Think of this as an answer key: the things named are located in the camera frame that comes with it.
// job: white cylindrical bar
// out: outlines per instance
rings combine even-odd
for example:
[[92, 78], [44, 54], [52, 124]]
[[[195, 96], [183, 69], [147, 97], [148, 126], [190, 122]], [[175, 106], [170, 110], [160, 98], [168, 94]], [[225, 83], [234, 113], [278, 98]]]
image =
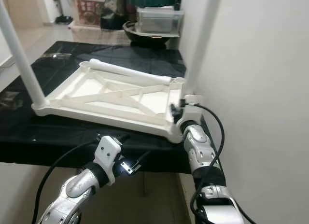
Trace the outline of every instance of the white cylindrical bar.
[[197, 79], [202, 68], [203, 58], [205, 56], [205, 52], [207, 51], [208, 42], [211, 36], [220, 1], [221, 0], [208, 0], [206, 9], [202, 14], [201, 28], [198, 33], [195, 48], [191, 53], [192, 60], [187, 66], [187, 71], [185, 74], [186, 83], [184, 84], [184, 90], [182, 90], [182, 97], [195, 93]]
[[0, 28], [2, 29], [2, 33], [11, 50], [11, 53], [14, 56], [20, 76], [32, 99], [33, 106], [37, 109], [44, 107], [48, 104], [48, 101], [45, 98], [39, 82], [27, 60], [26, 54], [18, 39], [9, 14], [6, 11], [3, 0], [0, 0]]
[[106, 72], [111, 72], [111, 73], [118, 73], [118, 74], [130, 76], [130, 77], [143, 78], [145, 80], [149, 80], [157, 84], [169, 84], [172, 79], [171, 77], [167, 77], [167, 76], [159, 76], [159, 75], [153, 75], [149, 73], [140, 72], [137, 70], [131, 70], [125, 67], [116, 66], [113, 64], [102, 62], [97, 59], [91, 59], [89, 61], [89, 66], [96, 70], [101, 70], [101, 71], [106, 71]]

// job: wire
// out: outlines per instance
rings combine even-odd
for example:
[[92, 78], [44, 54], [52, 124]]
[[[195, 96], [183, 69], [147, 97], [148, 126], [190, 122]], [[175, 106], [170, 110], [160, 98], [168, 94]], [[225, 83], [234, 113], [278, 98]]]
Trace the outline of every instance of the wire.
[[76, 146], [75, 148], [72, 148], [71, 150], [67, 151], [66, 153], [64, 153], [58, 160], [56, 160], [51, 166], [50, 168], [48, 169], [48, 171], [46, 172], [46, 174], [44, 175], [40, 185], [39, 185], [39, 188], [38, 188], [38, 191], [37, 191], [37, 195], [35, 197], [35, 204], [34, 204], [34, 211], [33, 211], [33, 217], [32, 217], [32, 222], [31, 224], [36, 224], [36, 221], [37, 221], [37, 217], [38, 217], [38, 211], [39, 211], [39, 204], [40, 204], [40, 197], [41, 197], [41, 193], [42, 193], [42, 190], [43, 190], [43, 187], [45, 185], [45, 182], [47, 181], [49, 175], [52, 173], [52, 171], [55, 169], [55, 167], [57, 166], [57, 164], [63, 160], [65, 157], [67, 157], [70, 153], [74, 152], [75, 150], [79, 149], [79, 148], [82, 148], [82, 147], [85, 147], [89, 144], [92, 144], [96, 142], [96, 140], [92, 140], [92, 141], [88, 141], [88, 142], [85, 142], [85, 143], [82, 143], [78, 146]]
[[[224, 132], [224, 128], [223, 128], [223, 125], [222, 125], [222, 122], [221, 120], [219, 119], [219, 117], [212, 111], [210, 110], [209, 108], [207, 107], [204, 107], [202, 105], [199, 105], [199, 104], [194, 104], [193, 106], [195, 107], [199, 107], [199, 108], [202, 108], [206, 111], [208, 111], [215, 119], [216, 121], [218, 122], [219, 124], [219, 127], [220, 127], [220, 130], [221, 130], [221, 143], [220, 143], [220, 147], [219, 147], [219, 150], [217, 151], [216, 148], [214, 147], [214, 151], [216, 153], [216, 157], [212, 160], [211, 164], [209, 165], [208, 167], [208, 170], [206, 171], [206, 174], [204, 175], [204, 177], [202, 178], [199, 186], [198, 186], [198, 189], [196, 190], [196, 192], [193, 194], [192, 198], [191, 198], [191, 201], [190, 201], [190, 208], [191, 208], [191, 211], [194, 213], [194, 215], [200, 219], [201, 221], [207, 223], [207, 224], [214, 224], [212, 222], [210, 222], [209, 220], [205, 219], [204, 217], [202, 217], [201, 215], [199, 215], [199, 213], [194, 209], [194, 201], [197, 197], [197, 195], [200, 193], [200, 190], [203, 186], [203, 182], [205, 182], [205, 179], [207, 177], [207, 174], [209, 172], [209, 169], [214, 165], [215, 161], [218, 160], [219, 162], [219, 166], [220, 166], [220, 169], [221, 169], [221, 172], [223, 173], [224, 175], [224, 172], [223, 172], [223, 168], [222, 168], [222, 164], [220, 162], [220, 159], [219, 159], [219, 156], [223, 150], [223, 145], [224, 145], [224, 141], [225, 141], [225, 132]], [[246, 212], [240, 207], [240, 205], [238, 204], [238, 202], [236, 201], [236, 204], [238, 206], [238, 209], [240, 211], [240, 213], [251, 223], [251, 224], [256, 224], [255, 221], [253, 221], [247, 214]]]

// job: black tablecloth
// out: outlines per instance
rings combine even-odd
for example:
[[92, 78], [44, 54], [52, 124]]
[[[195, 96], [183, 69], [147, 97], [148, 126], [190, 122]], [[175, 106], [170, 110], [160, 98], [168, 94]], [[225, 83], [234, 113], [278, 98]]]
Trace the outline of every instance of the black tablecloth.
[[[45, 53], [51, 55], [36, 60], [32, 68], [46, 96], [77, 70], [81, 61], [91, 58], [157, 75], [183, 77], [185, 72], [177, 50], [56, 42]], [[53, 53], [71, 56], [53, 57]], [[20, 77], [2, 93], [6, 92], [18, 92], [15, 101], [22, 101], [22, 107], [0, 109], [1, 162], [51, 165], [63, 153], [97, 134], [115, 137], [129, 134], [130, 139], [123, 145], [126, 157], [135, 159], [147, 150], [152, 151], [143, 170], [190, 173], [182, 143], [172, 144], [163, 137], [55, 115], [36, 116]], [[82, 148], [60, 165], [80, 167], [93, 160], [95, 148], [95, 145]]]

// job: black bowl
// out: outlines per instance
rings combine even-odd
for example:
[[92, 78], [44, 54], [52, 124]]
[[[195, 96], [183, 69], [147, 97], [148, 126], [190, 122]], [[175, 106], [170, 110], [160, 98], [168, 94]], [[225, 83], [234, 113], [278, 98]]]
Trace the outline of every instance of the black bowl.
[[135, 30], [135, 23], [128, 21], [124, 23], [123, 28], [126, 32], [127, 37], [132, 41], [131, 45], [160, 48], [165, 47], [165, 42], [169, 40], [169, 37], [149, 35], [144, 36]]

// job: white vertical pole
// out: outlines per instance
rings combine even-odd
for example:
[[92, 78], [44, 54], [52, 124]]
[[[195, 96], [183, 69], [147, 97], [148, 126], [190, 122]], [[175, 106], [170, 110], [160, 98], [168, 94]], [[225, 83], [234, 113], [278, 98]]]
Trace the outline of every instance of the white vertical pole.
[[33, 107], [39, 109], [46, 106], [48, 100], [45, 98], [39, 82], [27, 60], [26, 54], [13, 27], [9, 14], [6, 11], [3, 0], [0, 0], [0, 28], [2, 29], [2, 33], [14, 56], [20, 76], [30, 94]]
[[198, 33], [197, 43], [192, 50], [192, 60], [187, 66], [185, 74], [186, 83], [184, 85], [184, 90], [182, 91], [182, 96], [195, 93], [199, 74], [202, 69], [203, 58], [207, 51], [207, 45], [211, 36], [220, 1], [221, 0], [208, 0], [206, 4], [206, 9], [201, 17], [202, 25]]

